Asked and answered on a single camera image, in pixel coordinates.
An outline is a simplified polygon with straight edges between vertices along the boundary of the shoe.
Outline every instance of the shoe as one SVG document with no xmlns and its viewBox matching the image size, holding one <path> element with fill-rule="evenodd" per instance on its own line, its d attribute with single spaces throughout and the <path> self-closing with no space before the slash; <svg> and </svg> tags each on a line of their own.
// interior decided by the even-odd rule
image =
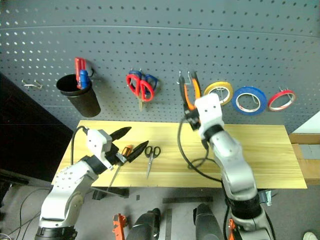
<svg viewBox="0 0 320 240">
<path fill-rule="evenodd" d="M 303 240 L 318 240 L 318 238 L 312 232 L 306 232 L 303 235 Z"/>
</svg>

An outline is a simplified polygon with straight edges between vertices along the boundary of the wall hook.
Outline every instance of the wall hook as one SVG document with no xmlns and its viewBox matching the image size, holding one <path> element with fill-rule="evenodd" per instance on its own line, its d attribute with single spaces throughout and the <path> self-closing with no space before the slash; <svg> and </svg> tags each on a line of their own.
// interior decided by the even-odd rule
<svg viewBox="0 0 320 240">
<path fill-rule="evenodd" d="M 37 80 L 34 80 L 35 84 L 29 84 L 29 83 L 26 83 L 23 79 L 22 79 L 22 83 L 23 83 L 23 86 L 26 87 L 26 88 L 37 88 L 37 89 L 42 89 L 42 84 L 40 84 L 39 82 L 37 82 Z"/>
</svg>

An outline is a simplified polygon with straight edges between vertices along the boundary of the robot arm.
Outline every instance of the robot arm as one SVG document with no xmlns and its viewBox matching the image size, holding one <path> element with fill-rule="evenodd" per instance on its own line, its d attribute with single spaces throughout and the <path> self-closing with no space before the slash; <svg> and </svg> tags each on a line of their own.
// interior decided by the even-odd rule
<svg viewBox="0 0 320 240">
<path fill-rule="evenodd" d="M 274 240 L 268 217 L 260 205 L 253 171 L 243 157 L 241 144 L 224 130 L 218 95 L 211 93 L 198 98 L 195 106 L 201 140 L 209 143 L 221 168 L 231 218 L 237 227 L 236 234 L 242 240 Z"/>
<path fill-rule="evenodd" d="M 85 156 L 74 165 L 64 168 L 55 179 L 52 191 L 41 207 L 39 228 L 35 240 L 74 240 L 74 228 L 84 197 L 99 174 L 113 165 L 132 162 L 148 145 L 138 145 L 128 157 L 118 153 L 113 140 L 123 137 L 130 127 L 124 127 L 111 135 L 103 130 L 85 129 L 87 147 L 94 154 Z"/>
</svg>

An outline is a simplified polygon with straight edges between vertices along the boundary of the red tape roll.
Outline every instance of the red tape roll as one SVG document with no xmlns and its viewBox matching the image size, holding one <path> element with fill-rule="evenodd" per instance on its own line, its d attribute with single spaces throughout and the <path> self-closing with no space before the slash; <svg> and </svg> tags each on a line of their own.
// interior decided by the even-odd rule
<svg viewBox="0 0 320 240">
<path fill-rule="evenodd" d="M 282 106 L 278 106 L 278 107 L 273 107 L 273 106 L 271 106 L 272 103 L 273 103 L 276 99 L 278 99 L 278 98 L 280 98 L 280 97 L 282 97 L 282 96 L 284 96 L 284 95 L 288 95 L 288 96 L 291 95 L 290 100 L 289 100 L 286 104 L 284 104 L 284 105 L 282 105 Z M 270 110 L 270 111 L 273 111 L 273 112 L 282 111 L 282 110 L 290 107 L 290 106 L 294 103 L 294 101 L 296 100 L 296 98 L 297 98 L 297 95 L 295 94 L 294 91 L 284 90 L 284 91 L 278 92 L 277 94 L 275 94 L 274 96 L 272 96 L 272 97 L 269 99 L 269 101 L 268 101 L 269 110 Z"/>
</svg>

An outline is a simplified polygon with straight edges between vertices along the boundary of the yellow tape roll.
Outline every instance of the yellow tape roll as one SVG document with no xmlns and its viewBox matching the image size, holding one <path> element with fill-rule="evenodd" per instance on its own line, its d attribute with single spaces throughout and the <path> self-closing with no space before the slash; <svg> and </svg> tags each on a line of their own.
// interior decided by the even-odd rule
<svg viewBox="0 0 320 240">
<path fill-rule="evenodd" d="M 228 102 L 230 102 L 233 95 L 234 95 L 234 90 L 229 82 L 217 81 L 217 82 L 210 84 L 204 90 L 204 95 L 207 95 L 207 94 L 211 93 L 213 90 L 218 90 L 218 89 L 223 89 L 228 92 L 227 96 L 224 99 L 220 100 L 220 105 L 223 106 L 223 105 L 227 104 Z"/>
</svg>

